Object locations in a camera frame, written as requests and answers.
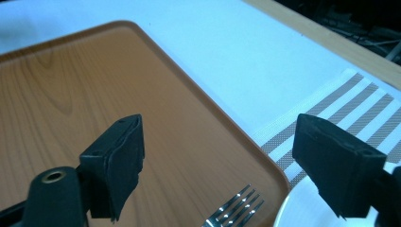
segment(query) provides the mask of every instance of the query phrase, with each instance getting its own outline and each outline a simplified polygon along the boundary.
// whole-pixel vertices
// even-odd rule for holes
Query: tray
[[[247,183],[266,200],[249,226],[274,223],[289,191],[283,172],[130,22],[0,56],[0,210],[25,200],[42,171],[78,166],[130,114],[143,116],[146,159],[114,226],[201,226]]]

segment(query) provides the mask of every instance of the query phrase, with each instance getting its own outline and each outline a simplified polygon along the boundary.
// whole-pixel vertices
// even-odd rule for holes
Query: white plate
[[[386,163],[384,169],[390,173],[396,164]],[[367,218],[337,218],[318,193],[318,188],[305,177],[288,194],[280,208],[274,227],[289,226],[374,226],[377,211],[372,207]]]

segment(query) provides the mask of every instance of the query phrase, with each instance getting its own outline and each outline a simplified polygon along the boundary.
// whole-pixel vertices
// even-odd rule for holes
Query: striped placemat
[[[255,135],[271,159],[286,173],[291,186],[306,174],[292,158],[298,114],[327,119],[401,164],[401,103],[355,71],[345,71],[298,107]]]

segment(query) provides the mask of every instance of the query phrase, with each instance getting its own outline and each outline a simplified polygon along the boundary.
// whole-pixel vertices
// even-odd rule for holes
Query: silver fork
[[[242,217],[244,213],[254,204],[254,202],[259,198],[259,194],[254,196],[249,202],[248,200],[252,197],[255,189],[251,190],[242,200],[234,206],[236,201],[242,197],[242,195],[250,188],[250,184],[245,186],[244,189],[239,191],[236,195],[234,195],[229,201],[227,201],[224,205],[222,205],[212,216],[210,216],[201,227],[229,227],[233,226],[236,221],[239,223],[236,226],[244,226],[245,223],[253,216],[253,214],[259,209],[264,200],[259,202],[251,211],[248,212],[245,217]]]

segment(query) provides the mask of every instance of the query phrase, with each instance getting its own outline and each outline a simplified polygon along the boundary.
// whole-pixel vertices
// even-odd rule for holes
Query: fork tines
[[[250,184],[234,195],[229,201],[223,204],[206,222],[209,226],[243,226],[259,209],[264,200],[261,200],[256,206],[253,204],[259,198],[259,194],[253,195],[255,189],[252,189],[246,196],[245,192],[251,187]]]

